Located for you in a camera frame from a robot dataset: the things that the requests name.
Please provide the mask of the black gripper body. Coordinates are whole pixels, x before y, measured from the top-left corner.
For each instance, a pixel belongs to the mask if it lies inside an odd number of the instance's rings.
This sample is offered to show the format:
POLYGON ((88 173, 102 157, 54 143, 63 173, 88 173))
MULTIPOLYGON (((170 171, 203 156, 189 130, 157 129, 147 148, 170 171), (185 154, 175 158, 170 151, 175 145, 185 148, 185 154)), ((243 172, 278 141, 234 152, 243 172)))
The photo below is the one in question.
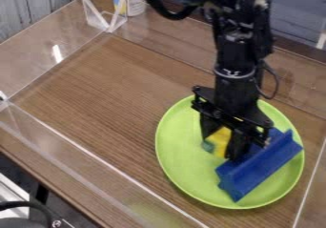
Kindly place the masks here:
POLYGON ((263 67, 242 73, 215 68, 215 86, 195 86, 191 108, 222 122, 222 127, 253 128, 253 142, 263 143, 274 123, 262 109, 258 100, 262 96, 261 84, 263 67))

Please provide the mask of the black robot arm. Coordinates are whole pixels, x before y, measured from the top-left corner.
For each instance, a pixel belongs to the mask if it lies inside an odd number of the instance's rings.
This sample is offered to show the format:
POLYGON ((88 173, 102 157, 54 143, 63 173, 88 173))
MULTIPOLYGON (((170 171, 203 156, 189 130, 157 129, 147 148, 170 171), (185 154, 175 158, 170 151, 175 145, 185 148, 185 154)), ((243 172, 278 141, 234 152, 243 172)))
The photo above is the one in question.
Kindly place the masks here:
POLYGON ((239 159, 253 144, 263 145, 273 122, 258 108, 263 98, 266 56, 273 52, 271 0, 179 0, 189 9, 209 6, 217 60, 215 85, 194 88, 203 140, 231 131, 223 157, 239 159))

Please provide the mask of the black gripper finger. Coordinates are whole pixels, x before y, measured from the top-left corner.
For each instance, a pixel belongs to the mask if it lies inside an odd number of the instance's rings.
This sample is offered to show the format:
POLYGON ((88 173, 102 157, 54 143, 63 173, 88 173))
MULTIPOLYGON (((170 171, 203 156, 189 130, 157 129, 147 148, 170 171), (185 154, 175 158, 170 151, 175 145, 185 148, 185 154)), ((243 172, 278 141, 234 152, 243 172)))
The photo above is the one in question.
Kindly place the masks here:
POLYGON ((207 139, 221 128, 222 122, 206 114, 201 114, 202 137, 207 139))
POLYGON ((238 160, 249 151, 253 144, 253 128, 234 129, 227 147, 227 157, 238 160))

